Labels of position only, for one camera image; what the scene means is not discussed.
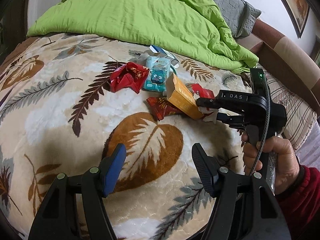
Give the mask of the right hand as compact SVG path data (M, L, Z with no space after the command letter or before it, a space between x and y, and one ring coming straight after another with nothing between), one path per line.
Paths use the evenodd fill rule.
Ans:
M260 142L255 146L248 142L248 135L244 132L241 136L243 147L243 161L245 174L248 175L251 170L259 171L263 168L262 162L258 161L256 167L254 161L258 154ZM291 142L280 137L271 137L265 141L263 152L274 152L277 154L277 169L274 182L274 193L280 194L291 186L298 178L300 166L292 148Z

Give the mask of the red sleeve forearm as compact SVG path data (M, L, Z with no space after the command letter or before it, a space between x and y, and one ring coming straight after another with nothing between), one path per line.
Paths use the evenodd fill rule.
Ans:
M276 199L289 227L302 229L319 222L319 170L300 165L295 182Z

